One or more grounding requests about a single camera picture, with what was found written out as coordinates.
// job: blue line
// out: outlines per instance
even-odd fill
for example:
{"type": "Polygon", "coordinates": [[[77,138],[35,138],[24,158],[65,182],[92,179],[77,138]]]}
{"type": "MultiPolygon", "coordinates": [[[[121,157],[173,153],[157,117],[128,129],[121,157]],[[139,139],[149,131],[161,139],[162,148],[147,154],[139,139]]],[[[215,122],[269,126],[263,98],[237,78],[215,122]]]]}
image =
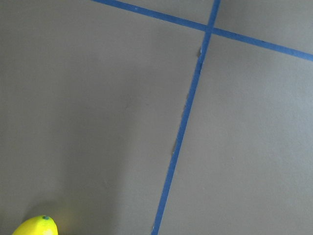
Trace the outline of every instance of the blue line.
{"type": "Polygon", "coordinates": [[[186,26],[189,28],[194,28],[200,31],[205,31],[206,29],[206,25],[201,24],[201,23],[197,23],[197,22],[193,22],[193,21],[189,21],[189,20],[185,20],[179,17],[175,17],[175,16],[171,16],[171,15],[167,15],[167,14],[163,14],[157,11],[152,11],[146,8],[142,8],[139,6],[135,6],[135,5],[131,5],[128,3],[124,3],[121,1],[116,1],[116,0],[93,0],[99,3],[103,3],[105,5],[109,5],[109,6],[114,6],[117,8],[121,8],[127,11],[132,11],[132,12],[136,12],[142,15],[146,15],[146,16],[150,16],[153,18],[157,18],[163,21],[168,21],[171,23],[175,23],[175,24],[180,24],[182,26],[186,26]]]}
{"type": "Polygon", "coordinates": [[[255,38],[251,38],[248,36],[244,36],[241,34],[237,34],[237,33],[233,33],[233,32],[229,32],[223,29],[219,29],[219,28],[214,28],[213,29],[213,34],[222,36],[222,37],[226,37],[226,38],[230,38],[233,40],[237,40],[240,42],[244,42],[244,43],[248,43],[251,45],[255,45],[258,47],[263,47],[266,49],[270,49],[270,50],[275,50],[277,52],[281,52],[287,55],[292,55],[295,57],[299,57],[301,59],[305,59],[305,60],[311,60],[313,61],[313,55],[312,54],[308,54],[299,50],[295,50],[295,49],[291,49],[288,47],[283,47],[274,43],[269,43],[269,42],[265,42],[259,39],[255,39],[255,38]]]}
{"type": "Polygon", "coordinates": [[[206,56],[207,48],[208,48],[209,43],[210,43],[212,30],[213,30],[214,23],[215,23],[215,20],[216,20],[216,16],[217,16],[217,13],[218,13],[218,10],[219,10],[220,2],[221,2],[221,0],[214,0],[213,6],[212,6],[210,19],[209,19],[209,22],[208,22],[208,25],[207,25],[207,28],[206,28],[206,31],[205,31],[204,39],[203,39],[203,42],[202,42],[201,55],[198,58],[197,65],[196,65],[196,68],[195,68],[195,72],[194,72],[194,75],[193,75],[193,79],[192,79],[192,82],[191,82],[191,85],[190,85],[188,98],[187,98],[187,101],[186,101],[185,109],[184,109],[184,112],[183,112],[183,115],[182,115],[179,131],[178,131],[177,138],[176,138],[175,150],[174,150],[174,153],[172,155],[172,158],[171,158],[171,161],[170,161],[170,165],[169,165],[169,168],[168,168],[168,172],[167,172],[167,175],[166,175],[166,179],[165,179],[165,183],[164,183],[161,199],[160,199],[159,206],[158,206],[158,209],[157,209],[157,212],[156,212],[155,224],[154,224],[153,230],[151,232],[151,235],[157,235],[158,231],[160,229],[163,213],[164,213],[165,206],[166,206],[166,201],[167,201],[167,198],[168,198],[168,194],[169,194],[171,183],[172,183],[173,176],[174,176],[174,171],[175,171],[176,164],[177,164],[178,157],[179,157],[181,144],[182,144],[183,137],[184,137],[185,130],[186,130],[186,126],[187,126],[187,123],[188,123],[188,118],[189,118],[189,115],[190,115],[191,106],[192,106],[192,103],[193,103],[193,100],[194,100],[194,97],[195,97],[198,81],[199,81],[199,78],[200,78],[200,73],[201,73],[201,70],[202,70],[202,65],[204,63],[204,59],[205,59],[205,56],[206,56]]]}

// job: blue grid line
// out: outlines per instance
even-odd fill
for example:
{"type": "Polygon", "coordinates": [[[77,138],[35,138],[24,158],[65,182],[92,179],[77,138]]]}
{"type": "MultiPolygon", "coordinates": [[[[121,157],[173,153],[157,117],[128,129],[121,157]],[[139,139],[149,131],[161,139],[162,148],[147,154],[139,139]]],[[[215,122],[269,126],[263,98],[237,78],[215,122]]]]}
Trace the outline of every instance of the blue grid line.
{"type": "Polygon", "coordinates": [[[240,41],[240,42],[244,42],[244,43],[248,43],[251,45],[255,45],[258,47],[263,47],[266,49],[270,49],[270,50],[274,50],[280,53],[284,53],[287,55],[292,55],[301,59],[305,59],[305,60],[311,60],[313,61],[313,55],[312,54],[308,54],[299,50],[295,50],[295,49],[291,49],[288,47],[283,47],[274,43],[269,43],[269,42],[265,42],[256,38],[251,38],[245,35],[241,35],[238,33],[233,33],[233,32],[229,32],[223,29],[219,29],[219,28],[214,28],[213,29],[213,34],[222,36],[222,37],[226,37],[226,38],[230,38],[236,41],[240,41]]]}
{"type": "Polygon", "coordinates": [[[198,86],[198,82],[199,82],[199,78],[200,78],[200,74],[201,74],[201,70],[202,70],[202,65],[204,63],[205,60],[205,56],[206,56],[206,52],[210,43],[210,39],[211,39],[211,35],[212,35],[212,31],[213,31],[213,27],[214,27],[214,23],[217,17],[217,13],[219,10],[219,6],[220,6],[220,2],[221,0],[214,0],[213,6],[212,6],[212,10],[211,10],[211,14],[210,14],[210,19],[205,31],[205,35],[204,35],[204,39],[202,42],[202,47],[201,47],[201,54],[198,58],[197,61],[197,65],[195,68],[195,72],[193,75],[193,79],[190,85],[190,89],[189,89],[189,94],[188,94],[188,98],[185,104],[185,109],[184,112],[182,114],[182,119],[180,122],[180,126],[179,126],[179,131],[177,133],[177,137],[176,137],[176,145],[175,145],[175,150],[173,152],[171,161],[170,161],[170,165],[168,167],[168,172],[165,178],[165,183],[163,186],[163,191],[162,191],[162,195],[160,198],[160,202],[159,202],[159,206],[156,212],[156,218],[155,218],[155,223],[154,223],[154,227],[153,230],[151,232],[151,235],[157,235],[158,231],[160,229],[160,225],[162,222],[162,218],[163,218],[163,213],[165,210],[165,206],[166,206],[166,202],[167,202],[167,198],[168,198],[168,194],[170,191],[170,187],[172,184],[172,180],[173,180],[173,176],[174,176],[174,172],[175,172],[175,168],[176,168],[176,164],[178,161],[178,157],[179,157],[179,152],[180,152],[180,148],[182,145],[182,141],[183,141],[183,137],[185,134],[185,130],[186,130],[186,126],[188,123],[188,118],[190,115],[190,111],[191,111],[191,106],[195,97],[195,93],[196,93],[196,89],[198,86]]]}
{"type": "Polygon", "coordinates": [[[139,6],[135,6],[135,5],[131,5],[131,4],[128,4],[128,3],[121,2],[121,1],[116,1],[116,0],[93,0],[93,1],[96,1],[96,2],[99,2],[99,3],[103,3],[105,5],[121,8],[121,9],[124,9],[124,10],[127,10],[127,11],[136,12],[136,13],[139,13],[141,15],[150,16],[150,17],[157,18],[157,19],[160,19],[160,20],[163,20],[163,21],[168,21],[168,22],[171,22],[171,23],[179,24],[179,25],[186,26],[186,27],[189,27],[189,28],[194,28],[194,29],[197,29],[197,30],[200,30],[200,31],[205,31],[205,29],[206,29],[206,25],[201,24],[201,23],[189,21],[189,20],[182,19],[182,18],[179,18],[179,17],[176,17],[176,16],[167,15],[167,14],[164,14],[164,13],[160,13],[160,12],[157,12],[157,11],[149,10],[149,9],[146,9],[146,8],[143,8],[143,7],[139,7],[139,6]]]}

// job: yellow fruit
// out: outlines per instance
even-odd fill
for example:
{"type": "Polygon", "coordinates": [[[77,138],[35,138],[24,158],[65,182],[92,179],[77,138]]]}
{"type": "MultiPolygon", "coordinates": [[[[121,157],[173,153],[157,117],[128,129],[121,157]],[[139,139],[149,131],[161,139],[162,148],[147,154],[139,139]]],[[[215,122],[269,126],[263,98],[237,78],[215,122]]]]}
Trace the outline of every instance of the yellow fruit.
{"type": "Polygon", "coordinates": [[[58,235],[58,229],[51,217],[40,215],[23,222],[12,235],[58,235]]]}

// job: gray surface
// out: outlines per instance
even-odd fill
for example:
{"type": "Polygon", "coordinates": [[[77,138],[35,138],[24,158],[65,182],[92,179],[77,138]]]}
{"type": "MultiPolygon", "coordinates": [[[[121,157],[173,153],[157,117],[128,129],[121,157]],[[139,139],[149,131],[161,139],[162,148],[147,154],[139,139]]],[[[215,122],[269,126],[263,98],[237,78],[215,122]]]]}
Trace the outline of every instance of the gray surface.
{"type": "Polygon", "coordinates": [[[88,0],[0,17],[0,234],[149,234],[203,33],[88,0]]]}
{"type": "Polygon", "coordinates": [[[161,235],[312,233],[312,74],[310,61],[212,37],[161,235]]]}
{"type": "Polygon", "coordinates": [[[312,0],[222,0],[215,27],[313,53],[312,0]]]}
{"type": "Polygon", "coordinates": [[[136,6],[207,24],[213,0],[122,0],[136,6]]]}

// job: yellow object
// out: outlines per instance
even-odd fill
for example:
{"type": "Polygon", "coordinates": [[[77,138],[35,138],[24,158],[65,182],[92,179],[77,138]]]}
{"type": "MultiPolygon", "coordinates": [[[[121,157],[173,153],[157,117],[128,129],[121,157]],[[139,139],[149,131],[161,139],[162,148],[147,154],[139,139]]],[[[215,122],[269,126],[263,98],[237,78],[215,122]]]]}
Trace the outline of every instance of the yellow object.
{"type": "Polygon", "coordinates": [[[51,217],[40,215],[23,222],[12,235],[58,235],[58,229],[51,217]]]}

